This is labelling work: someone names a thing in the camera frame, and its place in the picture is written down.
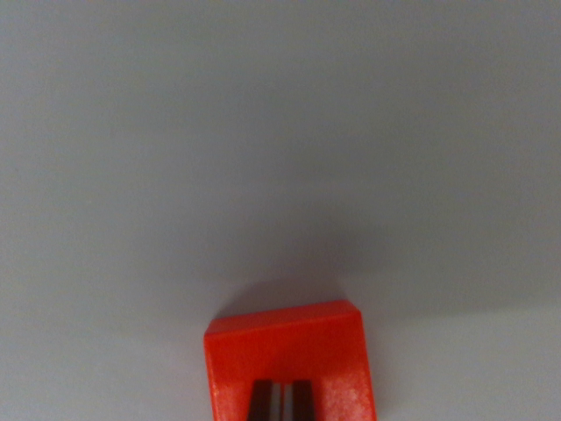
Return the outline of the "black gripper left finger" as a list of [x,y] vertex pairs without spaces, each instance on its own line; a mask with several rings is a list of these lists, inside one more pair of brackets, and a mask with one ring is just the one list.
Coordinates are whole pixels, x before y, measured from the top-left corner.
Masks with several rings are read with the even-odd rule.
[[281,385],[279,383],[263,379],[253,382],[246,420],[281,420]]

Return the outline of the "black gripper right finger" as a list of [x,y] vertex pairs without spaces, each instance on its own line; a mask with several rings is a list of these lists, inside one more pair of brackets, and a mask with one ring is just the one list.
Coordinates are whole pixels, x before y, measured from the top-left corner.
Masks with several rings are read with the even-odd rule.
[[297,380],[284,387],[284,420],[316,421],[312,382]]

